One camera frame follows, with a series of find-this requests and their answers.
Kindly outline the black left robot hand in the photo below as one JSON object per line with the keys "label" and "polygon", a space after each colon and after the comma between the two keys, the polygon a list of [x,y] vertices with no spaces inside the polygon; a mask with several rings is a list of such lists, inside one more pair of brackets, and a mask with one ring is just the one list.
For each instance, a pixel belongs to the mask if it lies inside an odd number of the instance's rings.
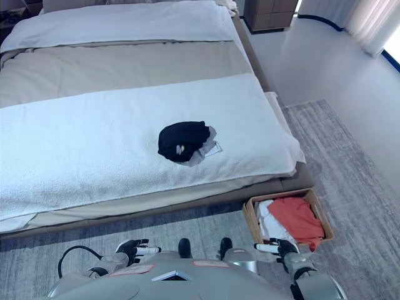
{"label": "black left robot hand", "polygon": [[157,254],[161,252],[160,247],[148,246],[148,239],[127,240],[122,242],[117,248],[115,253],[123,253],[128,258],[127,265],[130,266],[134,263],[139,263],[138,256],[145,256],[148,254]]}

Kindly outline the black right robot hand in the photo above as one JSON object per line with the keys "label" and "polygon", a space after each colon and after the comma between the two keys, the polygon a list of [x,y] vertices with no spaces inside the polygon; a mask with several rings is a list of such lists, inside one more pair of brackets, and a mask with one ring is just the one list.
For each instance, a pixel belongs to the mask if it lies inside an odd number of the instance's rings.
{"label": "black right robot hand", "polygon": [[298,247],[291,241],[284,239],[271,238],[264,240],[263,243],[254,244],[254,248],[264,253],[271,253],[283,258],[287,253],[299,253]]}

